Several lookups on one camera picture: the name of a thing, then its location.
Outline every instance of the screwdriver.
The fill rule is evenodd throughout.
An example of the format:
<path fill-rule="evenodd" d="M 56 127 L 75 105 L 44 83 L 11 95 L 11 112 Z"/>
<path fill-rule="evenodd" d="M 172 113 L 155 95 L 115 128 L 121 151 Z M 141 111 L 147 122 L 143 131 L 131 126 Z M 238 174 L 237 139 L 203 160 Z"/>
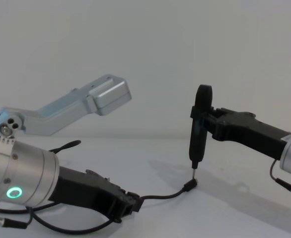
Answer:
<path fill-rule="evenodd" d="M 192 161 L 192 178 L 195 177 L 195 171 L 199 162 L 203 160 L 205 153 L 205 145 L 208 130 L 205 129 L 196 115 L 201 113 L 208 113 L 211 110 L 213 99 L 212 87 L 209 85 L 201 84 L 197 90 L 195 97 L 195 105 L 192 107 L 191 118 L 192 131 L 190 139 L 189 157 Z"/>

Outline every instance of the screwdriver shaft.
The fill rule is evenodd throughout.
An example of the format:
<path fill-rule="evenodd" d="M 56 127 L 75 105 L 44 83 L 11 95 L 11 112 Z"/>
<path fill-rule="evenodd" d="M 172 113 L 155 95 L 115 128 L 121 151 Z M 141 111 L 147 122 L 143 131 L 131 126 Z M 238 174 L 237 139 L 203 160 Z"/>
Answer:
<path fill-rule="evenodd" d="M 192 173 L 192 178 L 193 179 L 195 178 L 195 171 L 196 171 L 196 169 L 193 169 L 193 173 Z"/>

